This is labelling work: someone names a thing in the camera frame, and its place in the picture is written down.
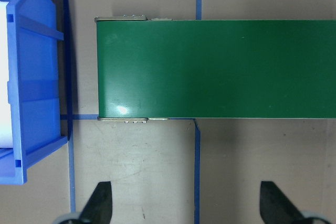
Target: blue plastic bin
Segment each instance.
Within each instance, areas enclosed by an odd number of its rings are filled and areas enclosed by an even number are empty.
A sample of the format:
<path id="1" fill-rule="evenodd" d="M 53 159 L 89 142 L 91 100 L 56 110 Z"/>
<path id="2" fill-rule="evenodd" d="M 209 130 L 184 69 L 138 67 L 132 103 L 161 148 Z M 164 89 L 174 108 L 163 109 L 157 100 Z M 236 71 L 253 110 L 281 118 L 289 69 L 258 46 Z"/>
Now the blue plastic bin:
<path id="1" fill-rule="evenodd" d="M 27 169 L 67 143 L 60 135 L 56 8 L 51 0 L 0 0 L 7 12 L 13 148 L 0 148 L 0 184 L 21 185 Z"/>

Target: blue bin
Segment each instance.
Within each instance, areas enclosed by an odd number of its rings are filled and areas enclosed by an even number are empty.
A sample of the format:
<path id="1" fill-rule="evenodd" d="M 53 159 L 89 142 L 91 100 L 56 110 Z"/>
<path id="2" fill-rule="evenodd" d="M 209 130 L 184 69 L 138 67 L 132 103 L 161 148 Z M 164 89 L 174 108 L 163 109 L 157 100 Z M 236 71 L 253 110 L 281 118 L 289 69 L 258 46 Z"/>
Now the blue bin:
<path id="1" fill-rule="evenodd" d="M 0 184 L 27 182 L 27 169 L 67 143 L 60 135 L 56 8 L 51 0 L 6 6 L 13 148 L 0 148 Z"/>

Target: green surface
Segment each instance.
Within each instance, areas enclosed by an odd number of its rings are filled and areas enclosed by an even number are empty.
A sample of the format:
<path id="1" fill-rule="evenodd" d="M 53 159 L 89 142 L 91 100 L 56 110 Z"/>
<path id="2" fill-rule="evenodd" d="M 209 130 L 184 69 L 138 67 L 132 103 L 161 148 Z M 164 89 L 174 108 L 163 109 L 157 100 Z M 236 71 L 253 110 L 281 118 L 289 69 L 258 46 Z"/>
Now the green surface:
<path id="1" fill-rule="evenodd" d="M 336 118 L 336 21 L 97 22 L 102 118 Z"/>

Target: white paper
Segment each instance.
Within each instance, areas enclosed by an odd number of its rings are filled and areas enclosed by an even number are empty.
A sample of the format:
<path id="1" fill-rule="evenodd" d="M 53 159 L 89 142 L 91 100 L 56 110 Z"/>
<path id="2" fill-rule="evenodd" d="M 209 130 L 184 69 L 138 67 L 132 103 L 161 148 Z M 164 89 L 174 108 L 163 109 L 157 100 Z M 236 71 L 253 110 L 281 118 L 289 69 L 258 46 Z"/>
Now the white paper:
<path id="1" fill-rule="evenodd" d="M 8 103 L 7 89 L 9 81 L 7 4 L 8 2 L 0 2 L 0 148 L 13 148 L 11 106 Z"/>

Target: blue crate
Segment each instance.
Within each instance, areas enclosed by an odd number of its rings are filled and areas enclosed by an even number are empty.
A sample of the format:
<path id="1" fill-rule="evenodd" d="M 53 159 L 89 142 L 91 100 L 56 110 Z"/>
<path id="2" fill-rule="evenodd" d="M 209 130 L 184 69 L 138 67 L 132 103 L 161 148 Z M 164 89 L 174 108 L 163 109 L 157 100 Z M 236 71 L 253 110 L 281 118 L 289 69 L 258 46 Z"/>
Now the blue crate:
<path id="1" fill-rule="evenodd" d="M 27 182 L 27 169 L 67 143 L 60 135 L 56 8 L 51 0 L 6 6 L 13 148 L 0 148 L 0 184 Z"/>

